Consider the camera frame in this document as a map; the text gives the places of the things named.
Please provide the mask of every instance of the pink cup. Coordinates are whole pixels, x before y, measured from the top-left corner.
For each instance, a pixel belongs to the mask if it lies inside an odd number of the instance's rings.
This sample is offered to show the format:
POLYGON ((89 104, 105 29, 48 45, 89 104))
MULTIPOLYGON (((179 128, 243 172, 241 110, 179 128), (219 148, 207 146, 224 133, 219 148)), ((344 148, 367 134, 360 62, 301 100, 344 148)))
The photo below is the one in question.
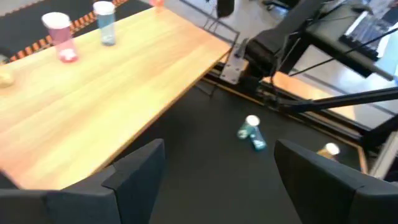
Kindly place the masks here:
POLYGON ((78 56, 70 35, 69 16, 61 12, 50 12, 42 16, 42 21, 49 30, 59 59, 63 62, 76 61, 78 56))

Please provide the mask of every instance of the black floor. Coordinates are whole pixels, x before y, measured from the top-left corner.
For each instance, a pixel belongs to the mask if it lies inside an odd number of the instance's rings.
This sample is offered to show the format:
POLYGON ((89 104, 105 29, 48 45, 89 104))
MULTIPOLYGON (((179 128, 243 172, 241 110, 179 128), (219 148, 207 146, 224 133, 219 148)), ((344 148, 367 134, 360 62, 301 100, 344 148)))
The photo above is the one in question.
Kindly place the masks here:
POLYGON ((357 151, 342 142, 232 93, 217 90, 209 99, 193 88, 123 153, 165 140, 167 167, 151 224, 300 223, 270 150, 254 152, 236 137, 249 114, 260 117, 270 149, 279 138, 313 151, 335 142, 340 162, 359 169, 357 151))

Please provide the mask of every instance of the wooden table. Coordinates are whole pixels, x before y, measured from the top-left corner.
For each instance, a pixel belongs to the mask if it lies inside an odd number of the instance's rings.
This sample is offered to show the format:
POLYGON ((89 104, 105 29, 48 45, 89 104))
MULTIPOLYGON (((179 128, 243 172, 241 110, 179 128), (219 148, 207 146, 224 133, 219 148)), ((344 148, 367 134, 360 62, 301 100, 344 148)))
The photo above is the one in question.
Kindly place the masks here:
POLYGON ((116 23, 117 44, 95 30, 75 39, 80 56, 55 49, 6 65, 0 89, 0 169, 24 189, 62 189, 115 158, 229 50, 166 9, 116 23))

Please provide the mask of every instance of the blue bottle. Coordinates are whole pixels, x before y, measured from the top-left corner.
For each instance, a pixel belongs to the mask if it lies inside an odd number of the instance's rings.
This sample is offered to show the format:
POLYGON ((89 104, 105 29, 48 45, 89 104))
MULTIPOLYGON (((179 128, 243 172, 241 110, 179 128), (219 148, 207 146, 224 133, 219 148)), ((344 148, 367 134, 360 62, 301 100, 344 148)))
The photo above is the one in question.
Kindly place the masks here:
POLYGON ((94 12, 97 16, 98 27, 101 29, 103 45, 112 46, 116 43, 114 32, 114 4, 108 1, 94 3, 94 12))

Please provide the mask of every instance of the cup lid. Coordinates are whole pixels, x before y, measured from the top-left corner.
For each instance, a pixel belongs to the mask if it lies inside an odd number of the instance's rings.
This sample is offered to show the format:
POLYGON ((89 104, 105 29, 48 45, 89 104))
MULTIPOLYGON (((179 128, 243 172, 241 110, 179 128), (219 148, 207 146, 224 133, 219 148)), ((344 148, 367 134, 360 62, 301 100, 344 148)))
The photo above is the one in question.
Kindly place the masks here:
POLYGON ((334 143, 328 143, 325 146, 326 150, 332 154, 333 156, 337 155, 340 153, 340 149, 338 148, 338 146, 334 143))
POLYGON ((44 25, 49 29, 63 29, 70 26, 69 16, 61 12, 50 12, 42 16, 44 25))
POLYGON ((108 1, 98 1, 93 4, 94 12, 97 15, 114 14, 114 4, 108 1))
POLYGON ((246 118, 246 122, 251 126, 258 126, 260 124, 260 119, 256 115, 249 115, 246 118))

